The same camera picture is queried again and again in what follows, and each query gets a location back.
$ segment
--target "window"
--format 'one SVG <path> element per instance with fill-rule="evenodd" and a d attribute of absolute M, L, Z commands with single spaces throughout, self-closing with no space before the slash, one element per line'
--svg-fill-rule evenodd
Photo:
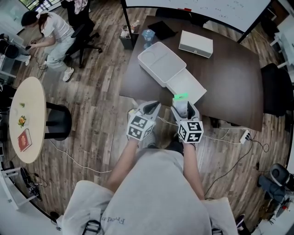
<path fill-rule="evenodd" d="M 20 0 L 29 10 L 42 12 L 61 0 Z"/>

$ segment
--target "wooden floor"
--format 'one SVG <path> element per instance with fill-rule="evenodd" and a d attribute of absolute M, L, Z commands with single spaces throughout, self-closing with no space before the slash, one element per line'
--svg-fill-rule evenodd
<path fill-rule="evenodd" d="M 47 101 L 66 105 L 73 118 L 69 138 L 62 142 L 53 140 L 53 143 L 70 154 L 78 163 L 97 171 L 106 171 L 113 169 L 127 141 L 127 111 L 133 107 L 133 100 L 119 96 L 119 89 L 131 51 L 124 50 L 119 40 L 121 28 L 125 24 L 120 2 L 94 0 L 90 8 L 90 17 L 96 24 L 94 30 L 101 35 L 95 40 L 95 44 L 103 48 L 103 53 L 87 50 L 83 69 L 79 69 L 78 55 L 74 55 L 68 65 L 75 68 L 75 73 L 68 83 L 64 83 L 60 74 L 54 71 L 47 70 L 41 74 L 33 58 L 29 66 L 21 65 L 14 86 L 18 87 L 29 76 L 40 76 Z M 144 8 L 128 9 L 130 22 L 137 19 L 143 22 L 146 15 L 155 15 L 155 11 Z M 60 8 L 55 12 L 64 19 L 67 18 L 64 9 Z M 216 23 L 208 22 L 205 27 L 235 41 L 240 37 L 235 31 Z M 36 28 L 26 29 L 20 36 L 28 43 L 37 34 Z M 242 45 L 259 55 L 260 67 L 271 62 L 279 63 L 278 54 L 270 47 L 269 41 L 261 27 L 257 26 L 242 42 Z M 44 61 L 43 49 L 33 53 L 38 62 Z M 171 121 L 170 109 L 163 107 L 160 116 Z M 213 129 L 206 117 L 203 121 L 205 135 L 220 138 L 226 133 L 226 130 Z M 166 146 L 175 128 L 160 120 L 157 123 L 159 145 Z M 213 198 L 227 196 L 234 216 L 245 213 L 245 221 L 250 229 L 257 223 L 258 211 L 264 202 L 264 192 L 256 187 L 257 178 L 261 173 L 255 170 L 255 165 L 259 157 L 261 171 L 268 170 L 276 162 L 283 165 L 286 163 L 290 136 L 284 131 L 284 125 L 284 117 L 276 118 L 265 114 L 262 132 L 251 131 L 251 134 L 256 134 L 255 140 L 262 144 L 268 143 L 269 152 L 262 152 L 261 146 L 254 143 L 250 153 L 227 176 L 218 180 L 206 195 Z M 230 130 L 224 140 L 239 142 L 242 133 L 241 130 Z M 206 191 L 216 178 L 226 173 L 247 153 L 251 144 L 247 141 L 244 145 L 233 145 L 203 138 L 197 145 L 197 156 L 204 190 Z M 26 166 L 14 157 L 15 152 L 10 141 L 7 142 L 6 153 L 7 159 L 13 159 L 16 167 Z M 66 154 L 56 150 L 49 140 L 44 141 L 39 158 L 26 167 L 48 184 L 47 187 L 41 187 L 43 201 L 34 201 L 47 213 L 64 213 L 79 180 L 86 179 L 103 184 L 109 176 L 109 173 L 98 174 L 74 164 Z M 43 183 L 33 175 L 32 178 Z M 20 179 L 17 179 L 17 185 L 27 193 Z"/>

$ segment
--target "dark wooden table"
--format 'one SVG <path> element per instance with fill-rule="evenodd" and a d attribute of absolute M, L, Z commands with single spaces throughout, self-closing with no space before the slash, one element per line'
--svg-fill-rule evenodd
<path fill-rule="evenodd" d="M 195 104 L 200 114 L 261 131 L 263 87 L 258 55 L 211 30 L 190 22 L 147 16 L 140 34 L 148 25 L 163 20 L 177 35 L 161 41 L 186 64 L 186 69 L 207 90 Z M 207 59 L 179 50 L 181 31 L 213 40 L 213 54 Z M 154 37 L 153 43 L 159 41 Z M 173 94 L 162 88 L 138 63 L 145 40 L 140 35 L 122 81 L 120 95 L 135 100 L 160 101 L 171 106 Z"/>

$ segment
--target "flower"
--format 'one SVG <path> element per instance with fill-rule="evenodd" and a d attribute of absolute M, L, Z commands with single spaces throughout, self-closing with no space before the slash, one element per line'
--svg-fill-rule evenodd
<path fill-rule="evenodd" d="M 21 118 L 19 119 L 19 122 L 20 122 L 20 123 L 25 123 L 25 120 L 23 119 L 23 117 L 21 117 Z"/>
<path fill-rule="evenodd" d="M 23 125 L 25 124 L 26 122 L 26 117 L 25 116 L 21 116 L 18 120 L 18 125 L 20 125 L 20 127 L 22 128 Z"/>

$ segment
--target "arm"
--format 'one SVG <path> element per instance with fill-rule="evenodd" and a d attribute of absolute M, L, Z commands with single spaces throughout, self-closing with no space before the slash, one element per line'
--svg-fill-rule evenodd
<path fill-rule="evenodd" d="M 123 182 L 135 164 L 138 143 L 138 140 L 130 138 L 118 162 L 112 170 L 111 175 L 106 182 L 105 188 L 111 190 L 114 193 L 119 188 L 120 184 Z"/>
<path fill-rule="evenodd" d="M 45 38 L 44 42 L 40 42 L 37 44 L 31 44 L 30 46 L 32 46 L 31 49 L 34 49 L 34 48 L 39 48 L 39 47 L 52 46 L 55 43 L 56 43 L 55 35 L 54 35 L 54 33 L 51 33 L 48 37 Z"/>
<path fill-rule="evenodd" d="M 40 37 L 37 37 L 37 38 L 35 38 L 35 39 L 32 39 L 32 40 L 31 40 L 31 44 L 37 43 L 37 41 L 40 41 L 43 37 L 44 37 L 44 36 L 42 35 L 42 36 L 40 36 Z"/>
<path fill-rule="evenodd" d="M 184 144 L 184 177 L 200 200 L 204 200 L 204 191 L 200 179 L 195 148 L 191 144 Z"/>

